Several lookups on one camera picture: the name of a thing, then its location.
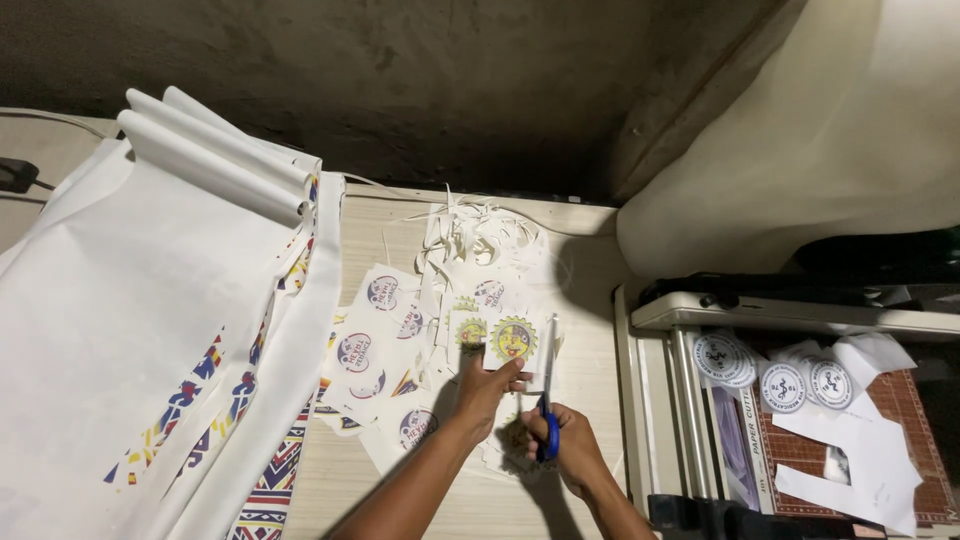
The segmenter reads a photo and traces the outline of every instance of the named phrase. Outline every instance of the cutting mat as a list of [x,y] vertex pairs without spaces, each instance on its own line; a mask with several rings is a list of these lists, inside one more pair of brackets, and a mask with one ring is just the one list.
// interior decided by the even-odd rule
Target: cutting mat
[[[754,385],[754,396],[759,403],[756,392]],[[867,389],[867,393],[884,418],[903,426],[910,460],[924,478],[924,483],[920,484],[914,493],[917,524],[930,526],[960,522],[947,472],[940,460],[933,433],[926,421],[924,407],[917,395],[917,386],[909,371],[901,370],[878,376]],[[774,426],[773,415],[769,413],[760,415],[760,436],[771,480],[776,474],[777,463],[817,477],[824,473],[827,445]],[[840,517],[840,514],[833,510],[783,495],[776,487],[773,495],[774,511],[780,515]]]

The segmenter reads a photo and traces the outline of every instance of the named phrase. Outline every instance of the concrete wall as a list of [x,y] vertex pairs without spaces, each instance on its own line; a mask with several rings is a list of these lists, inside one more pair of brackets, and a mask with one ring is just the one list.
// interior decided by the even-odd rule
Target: concrete wall
[[681,40],[766,3],[0,0],[0,105],[113,116],[174,85],[324,168],[579,193]]

